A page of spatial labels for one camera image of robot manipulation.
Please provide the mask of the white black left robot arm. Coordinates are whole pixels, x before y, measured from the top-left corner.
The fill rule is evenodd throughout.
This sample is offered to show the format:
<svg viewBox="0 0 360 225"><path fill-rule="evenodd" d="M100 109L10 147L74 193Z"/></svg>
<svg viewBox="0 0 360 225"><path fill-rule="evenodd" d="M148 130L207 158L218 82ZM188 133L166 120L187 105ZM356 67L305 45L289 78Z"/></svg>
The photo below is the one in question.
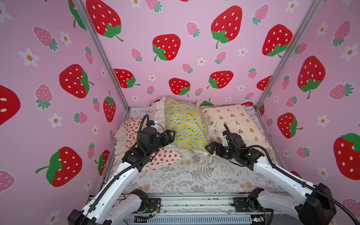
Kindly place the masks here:
<svg viewBox="0 0 360 225"><path fill-rule="evenodd" d="M152 154L172 144L176 132L165 130L159 133L154 127L139 130L136 143L125 153L118 169L100 192L83 207L73 210L67 220L70 225L117 225L131 213L145 211L148 196L136 189L119 204L117 199L125 187L150 162Z"/></svg>

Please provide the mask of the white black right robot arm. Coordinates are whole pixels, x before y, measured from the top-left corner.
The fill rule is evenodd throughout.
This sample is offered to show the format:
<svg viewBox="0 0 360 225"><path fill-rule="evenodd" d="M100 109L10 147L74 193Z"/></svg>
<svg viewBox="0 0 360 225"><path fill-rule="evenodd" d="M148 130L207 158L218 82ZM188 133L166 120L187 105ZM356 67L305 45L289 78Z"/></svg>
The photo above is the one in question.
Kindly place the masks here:
<svg viewBox="0 0 360 225"><path fill-rule="evenodd" d="M330 189L314 185L296 177L277 166L270 159L265 148L260 145L247 147L242 137L224 132L226 144L212 142L205 149L229 162L259 173L284 189L289 195L273 194L264 188L255 188L249 195L247 204L252 211L271 209L297 218L304 225L329 225L336 215L336 207Z"/></svg>

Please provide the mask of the cream animal print pillow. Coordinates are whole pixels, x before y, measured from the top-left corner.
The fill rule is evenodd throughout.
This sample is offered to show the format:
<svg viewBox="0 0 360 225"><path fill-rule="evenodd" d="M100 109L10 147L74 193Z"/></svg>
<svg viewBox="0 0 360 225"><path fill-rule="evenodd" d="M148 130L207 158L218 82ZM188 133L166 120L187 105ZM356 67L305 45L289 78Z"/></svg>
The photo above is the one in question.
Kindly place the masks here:
<svg viewBox="0 0 360 225"><path fill-rule="evenodd" d="M264 147L274 163L277 163L275 152L258 125L252 120L243 105L231 106L201 106L201 111L207 121L211 142L222 143L222 133L226 124L232 133L240 135L246 144Z"/></svg>

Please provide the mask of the lemon print teal pillow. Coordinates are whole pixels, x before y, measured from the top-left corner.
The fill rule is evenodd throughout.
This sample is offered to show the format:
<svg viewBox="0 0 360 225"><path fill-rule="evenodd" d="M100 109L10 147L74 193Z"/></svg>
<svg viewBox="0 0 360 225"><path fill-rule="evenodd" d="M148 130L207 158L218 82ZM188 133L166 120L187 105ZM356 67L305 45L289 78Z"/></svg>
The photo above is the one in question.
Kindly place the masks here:
<svg viewBox="0 0 360 225"><path fill-rule="evenodd" d="M195 105L165 98L166 129L176 132L173 146L205 152L209 144L208 127L202 111Z"/></svg>

